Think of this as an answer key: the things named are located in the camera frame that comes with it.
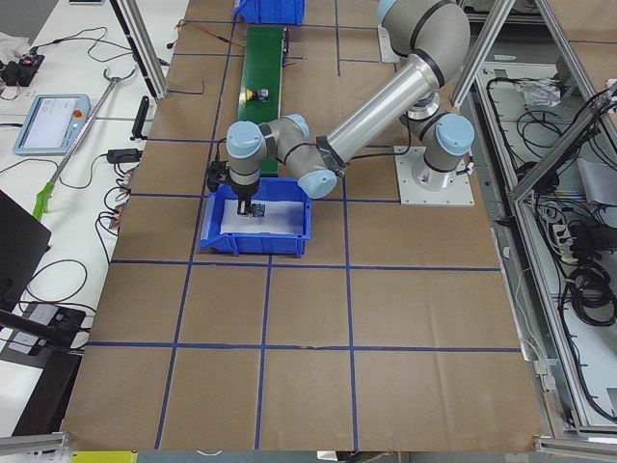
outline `green handle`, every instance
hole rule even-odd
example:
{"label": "green handle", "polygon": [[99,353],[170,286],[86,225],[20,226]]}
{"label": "green handle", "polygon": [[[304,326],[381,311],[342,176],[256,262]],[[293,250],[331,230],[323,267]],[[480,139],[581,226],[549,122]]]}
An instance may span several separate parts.
{"label": "green handle", "polygon": [[54,183],[46,183],[37,195],[37,203],[35,204],[35,210],[32,212],[32,215],[38,221],[42,219],[42,214],[49,212],[47,203],[49,203],[49,198],[51,198],[51,192],[54,191],[54,186]]}

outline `yellow object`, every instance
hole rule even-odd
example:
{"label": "yellow object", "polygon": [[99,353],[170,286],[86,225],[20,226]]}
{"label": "yellow object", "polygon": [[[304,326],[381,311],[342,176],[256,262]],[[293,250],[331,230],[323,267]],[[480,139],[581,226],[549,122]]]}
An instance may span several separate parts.
{"label": "yellow object", "polygon": [[137,463],[136,451],[77,451],[72,463]]}

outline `black monitor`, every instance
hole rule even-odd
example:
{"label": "black monitor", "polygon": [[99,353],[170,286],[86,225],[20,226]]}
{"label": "black monitor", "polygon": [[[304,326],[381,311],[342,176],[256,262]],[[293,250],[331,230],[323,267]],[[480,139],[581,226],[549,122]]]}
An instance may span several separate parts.
{"label": "black monitor", "polygon": [[13,311],[50,236],[51,231],[0,190],[0,309]]}

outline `green conveyor belt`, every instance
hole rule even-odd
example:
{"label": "green conveyor belt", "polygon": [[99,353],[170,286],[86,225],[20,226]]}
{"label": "green conveyor belt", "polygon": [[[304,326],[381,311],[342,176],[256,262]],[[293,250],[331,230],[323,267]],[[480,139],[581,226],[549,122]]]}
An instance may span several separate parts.
{"label": "green conveyor belt", "polygon": [[[238,121],[268,123],[281,115],[283,37],[282,27],[249,28],[240,95],[246,95],[247,89],[268,89],[270,99],[264,102],[240,98]],[[276,159],[266,159],[261,163],[262,177],[278,175]]]}

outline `robotic arm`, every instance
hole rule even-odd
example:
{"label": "robotic arm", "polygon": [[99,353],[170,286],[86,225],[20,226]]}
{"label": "robotic arm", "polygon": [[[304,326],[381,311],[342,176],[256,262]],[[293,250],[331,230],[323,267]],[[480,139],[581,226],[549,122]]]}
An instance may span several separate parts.
{"label": "robotic arm", "polygon": [[448,0],[381,0],[377,15],[389,31],[392,49],[407,64],[332,132],[310,143],[300,115],[229,128],[228,163],[210,165],[208,186],[216,191],[219,183],[228,183],[238,196],[238,214],[254,213],[251,197],[259,188],[263,159],[277,158],[311,198],[322,198],[335,188],[354,154],[399,118],[427,148],[413,169],[417,183],[439,191],[456,175],[473,128],[467,119],[441,109],[437,90],[465,59],[467,17]]}

